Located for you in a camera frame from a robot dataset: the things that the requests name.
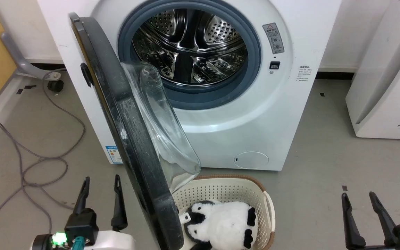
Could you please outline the cream perforated laundry basket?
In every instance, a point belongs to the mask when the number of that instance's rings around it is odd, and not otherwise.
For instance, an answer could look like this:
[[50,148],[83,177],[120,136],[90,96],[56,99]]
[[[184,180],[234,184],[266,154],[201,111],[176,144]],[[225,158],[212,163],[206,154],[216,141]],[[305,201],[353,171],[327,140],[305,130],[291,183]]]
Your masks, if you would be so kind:
[[173,193],[179,213],[184,213],[194,202],[214,200],[241,201],[255,207],[258,235],[251,250],[270,250],[275,238],[276,214],[273,201],[265,187],[254,177],[246,175],[198,176]]

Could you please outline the white front-load washing machine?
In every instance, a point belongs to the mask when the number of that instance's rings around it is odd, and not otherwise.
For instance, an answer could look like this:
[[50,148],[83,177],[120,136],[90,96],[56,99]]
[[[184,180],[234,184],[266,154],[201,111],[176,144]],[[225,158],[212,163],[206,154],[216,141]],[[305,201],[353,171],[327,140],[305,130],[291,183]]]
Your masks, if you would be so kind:
[[[83,54],[71,31],[69,14],[95,18],[119,59],[119,28],[145,0],[37,1],[100,144],[105,150],[105,146],[116,146],[95,91],[84,83]],[[298,68],[311,66],[316,77],[342,0],[224,1],[247,17],[257,33],[261,45],[257,76],[243,95],[223,106],[172,107],[203,167],[281,171],[315,80],[296,81]],[[262,27],[269,23],[279,29],[283,53],[272,53]],[[271,61],[281,62],[280,68],[270,70]]]

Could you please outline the black round glass washer door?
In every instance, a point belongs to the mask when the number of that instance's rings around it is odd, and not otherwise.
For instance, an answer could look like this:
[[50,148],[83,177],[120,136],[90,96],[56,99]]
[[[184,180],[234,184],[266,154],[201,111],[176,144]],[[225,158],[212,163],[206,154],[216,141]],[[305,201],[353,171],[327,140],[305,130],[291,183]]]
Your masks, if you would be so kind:
[[156,67],[120,62],[93,17],[70,13],[108,127],[148,225],[161,250],[180,250],[184,233],[173,193],[198,176],[201,163],[191,146]]

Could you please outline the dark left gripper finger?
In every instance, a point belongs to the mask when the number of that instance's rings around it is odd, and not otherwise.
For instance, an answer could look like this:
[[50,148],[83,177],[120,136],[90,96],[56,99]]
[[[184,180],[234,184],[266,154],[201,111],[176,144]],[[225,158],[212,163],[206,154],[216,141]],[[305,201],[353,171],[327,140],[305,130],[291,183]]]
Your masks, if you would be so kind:
[[97,214],[91,208],[86,207],[89,195],[90,177],[84,179],[72,214],[65,226],[65,234],[68,244],[73,244],[77,237],[83,237],[84,243],[95,244],[99,228],[97,226]]
[[115,175],[114,192],[115,204],[113,217],[111,219],[111,226],[113,231],[119,232],[128,226],[123,189],[119,175]]

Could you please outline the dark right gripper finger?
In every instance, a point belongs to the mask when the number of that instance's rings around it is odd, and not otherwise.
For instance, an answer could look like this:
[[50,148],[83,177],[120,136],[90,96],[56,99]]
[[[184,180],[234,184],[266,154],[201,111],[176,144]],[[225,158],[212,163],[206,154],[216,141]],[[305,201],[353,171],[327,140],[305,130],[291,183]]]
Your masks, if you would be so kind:
[[358,231],[356,222],[352,215],[351,202],[347,193],[341,195],[341,200],[346,249],[364,249],[366,241]]
[[387,248],[400,250],[400,225],[396,225],[391,219],[385,207],[382,205],[378,196],[374,192],[369,193],[373,210],[379,217],[381,228],[384,234],[384,245]]

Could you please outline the grey rubber door gasket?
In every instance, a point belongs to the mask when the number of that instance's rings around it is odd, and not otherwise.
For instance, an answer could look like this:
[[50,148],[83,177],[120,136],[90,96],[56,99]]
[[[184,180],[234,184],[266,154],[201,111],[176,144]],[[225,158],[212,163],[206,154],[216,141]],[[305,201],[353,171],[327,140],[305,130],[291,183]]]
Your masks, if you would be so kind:
[[170,103],[177,109],[205,110],[234,101],[248,90],[257,76],[261,45],[249,19],[224,0],[145,0],[131,11],[119,28],[116,49],[120,61],[144,62],[138,58],[132,45],[132,38],[140,25],[157,13],[179,8],[206,11],[232,23],[246,44],[248,56],[237,74],[210,87],[176,86],[161,77]]

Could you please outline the white appliance with grey stripe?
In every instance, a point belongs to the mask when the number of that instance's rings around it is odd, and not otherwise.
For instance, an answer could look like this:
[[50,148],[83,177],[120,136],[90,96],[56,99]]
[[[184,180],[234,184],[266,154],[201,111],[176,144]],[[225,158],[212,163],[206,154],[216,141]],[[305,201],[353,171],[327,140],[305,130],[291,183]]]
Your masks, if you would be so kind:
[[345,100],[357,137],[400,139],[400,0],[390,1]]

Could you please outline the stainless steel washer drum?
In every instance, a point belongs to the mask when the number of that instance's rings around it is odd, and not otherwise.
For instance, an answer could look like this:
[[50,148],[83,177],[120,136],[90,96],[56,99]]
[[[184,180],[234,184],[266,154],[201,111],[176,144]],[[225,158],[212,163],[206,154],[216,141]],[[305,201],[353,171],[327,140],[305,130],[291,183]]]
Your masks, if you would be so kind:
[[167,9],[140,25],[132,45],[141,61],[176,85],[205,88],[231,78],[247,47],[234,25],[197,9]]

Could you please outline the grey bent pipe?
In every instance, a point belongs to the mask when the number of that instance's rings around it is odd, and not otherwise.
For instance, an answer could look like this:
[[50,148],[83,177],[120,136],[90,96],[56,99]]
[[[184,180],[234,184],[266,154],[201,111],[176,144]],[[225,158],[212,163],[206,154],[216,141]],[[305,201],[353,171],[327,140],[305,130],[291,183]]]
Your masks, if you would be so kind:
[[57,71],[49,72],[47,70],[40,69],[28,62],[22,55],[21,51],[18,49],[16,43],[13,41],[13,38],[10,36],[9,33],[1,33],[0,39],[16,64],[18,75],[38,78],[46,81],[60,80],[61,73]]

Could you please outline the black white plush penguin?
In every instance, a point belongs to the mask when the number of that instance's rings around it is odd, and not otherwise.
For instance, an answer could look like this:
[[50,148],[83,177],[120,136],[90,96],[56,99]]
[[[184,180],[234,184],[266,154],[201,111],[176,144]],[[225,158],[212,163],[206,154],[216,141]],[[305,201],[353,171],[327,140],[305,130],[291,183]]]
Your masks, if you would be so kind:
[[205,200],[187,210],[184,223],[190,250],[252,250],[257,240],[258,216],[248,203]]

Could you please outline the grey warning sticker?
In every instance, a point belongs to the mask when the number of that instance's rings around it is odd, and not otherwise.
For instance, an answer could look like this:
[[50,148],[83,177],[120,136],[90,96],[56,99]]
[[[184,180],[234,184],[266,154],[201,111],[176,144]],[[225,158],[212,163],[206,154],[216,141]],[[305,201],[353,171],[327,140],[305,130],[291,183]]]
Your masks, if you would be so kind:
[[262,27],[267,35],[268,41],[271,46],[272,54],[279,54],[284,52],[284,44],[276,23],[264,24]]

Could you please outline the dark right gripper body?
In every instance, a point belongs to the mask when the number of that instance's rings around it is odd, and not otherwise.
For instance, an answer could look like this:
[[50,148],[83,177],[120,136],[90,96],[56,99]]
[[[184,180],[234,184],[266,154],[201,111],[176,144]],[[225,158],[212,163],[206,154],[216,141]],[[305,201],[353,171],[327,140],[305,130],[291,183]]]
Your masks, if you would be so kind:
[[348,250],[397,250],[396,248],[398,245],[395,246],[385,246],[385,245],[373,245],[373,246],[348,246]]

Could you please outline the white text label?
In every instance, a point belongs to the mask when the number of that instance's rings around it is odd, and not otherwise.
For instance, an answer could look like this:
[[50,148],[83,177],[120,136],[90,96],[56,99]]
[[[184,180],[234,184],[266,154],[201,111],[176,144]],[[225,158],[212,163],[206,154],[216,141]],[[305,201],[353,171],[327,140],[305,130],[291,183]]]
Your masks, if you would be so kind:
[[315,79],[315,69],[311,66],[299,66],[295,80],[308,82]]

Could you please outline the blue energy label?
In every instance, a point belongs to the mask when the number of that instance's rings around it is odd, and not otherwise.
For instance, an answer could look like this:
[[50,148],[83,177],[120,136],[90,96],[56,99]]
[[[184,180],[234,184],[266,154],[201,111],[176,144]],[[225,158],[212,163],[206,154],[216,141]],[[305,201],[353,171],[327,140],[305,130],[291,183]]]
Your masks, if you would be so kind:
[[116,165],[122,165],[123,161],[121,159],[121,155],[116,146],[105,146],[108,158],[110,159],[110,163]]

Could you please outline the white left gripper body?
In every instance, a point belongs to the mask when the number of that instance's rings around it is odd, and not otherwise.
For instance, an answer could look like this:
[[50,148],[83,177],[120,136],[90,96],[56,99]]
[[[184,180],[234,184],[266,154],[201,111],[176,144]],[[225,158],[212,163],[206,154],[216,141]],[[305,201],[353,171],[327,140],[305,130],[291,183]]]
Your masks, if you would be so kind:
[[94,245],[87,241],[84,247],[69,245],[66,234],[42,234],[35,237],[31,250],[135,250],[135,240],[129,234],[116,231],[99,231]]

